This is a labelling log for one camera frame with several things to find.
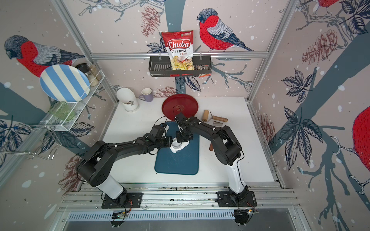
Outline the teal cutting board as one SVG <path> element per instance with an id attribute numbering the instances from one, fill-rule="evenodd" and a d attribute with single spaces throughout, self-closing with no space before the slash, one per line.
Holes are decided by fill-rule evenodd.
<path id="1" fill-rule="evenodd" d="M 175 153 L 170 148 L 160 149 L 154 169 L 163 174 L 196 175 L 199 169 L 199 135 L 194 134 L 189 144 Z"/>

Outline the wooden dough roller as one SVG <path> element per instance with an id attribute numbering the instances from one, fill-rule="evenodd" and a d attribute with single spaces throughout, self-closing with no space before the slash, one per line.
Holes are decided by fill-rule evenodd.
<path id="1" fill-rule="evenodd" d="M 216 121 L 220 121 L 220 122 L 228 122 L 227 118 L 219 117 L 219 116 L 213 116 L 211 111 L 204 110 L 201 121 L 209 122 L 211 120 L 216 120 Z"/>

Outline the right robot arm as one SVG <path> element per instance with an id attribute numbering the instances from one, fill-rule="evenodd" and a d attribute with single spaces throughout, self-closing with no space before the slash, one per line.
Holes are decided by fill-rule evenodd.
<path id="1" fill-rule="evenodd" d="M 189 141 L 194 134 L 197 134 L 211 142 L 215 156 L 227 166 L 230 191 L 237 196 L 246 194 L 248 187 L 240 170 L 240 161 L 245 155 L 231 128 L 215 127 L 194 116 L 187 118 L 182 113 L 176 115 L 174 121 L 179 128 L 176 133 L 178 141 Z"/>

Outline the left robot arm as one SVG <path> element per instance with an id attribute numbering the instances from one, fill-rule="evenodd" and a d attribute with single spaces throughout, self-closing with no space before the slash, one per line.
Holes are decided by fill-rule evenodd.
<path id="1" fill-rule="evenodd" d="M 82 157 L 76 171 L 92 187 L 98 188 L 114 203 L 123 207 L 127 201 L 127 190 L 110 174 L 114 163 L 136 155 L 156 155 L 160 149 L 169 148 L 171 143 L 165 123 L 154 125 L 149 133 L 133 141 L 98 141 Z"/>

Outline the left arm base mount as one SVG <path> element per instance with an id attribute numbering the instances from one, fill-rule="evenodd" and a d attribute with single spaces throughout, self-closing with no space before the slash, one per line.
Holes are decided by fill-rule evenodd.
<path id="1" fill-rule="evenodd" d="M 102 194 L 104 196 L 103 203 L 101 208 L 102 209 L 114 209 L 114 208 L 140 208 L 143 193 L 129 193 L 126 189 L 122 192 L 122 194 L 116 198 L 112 199 L 105 193 Z"/>

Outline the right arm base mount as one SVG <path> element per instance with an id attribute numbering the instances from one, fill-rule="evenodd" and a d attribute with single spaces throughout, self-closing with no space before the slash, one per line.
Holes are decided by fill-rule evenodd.
<path id="1" fill-rule="evenodd" d="M 235 193 L 231 189 L 229 191 L 217 192 L 217 199 L 219 207 L 256 207 L 256 197 L 254 192 L 248 188 L 244 188 L 242 192 Z"/>

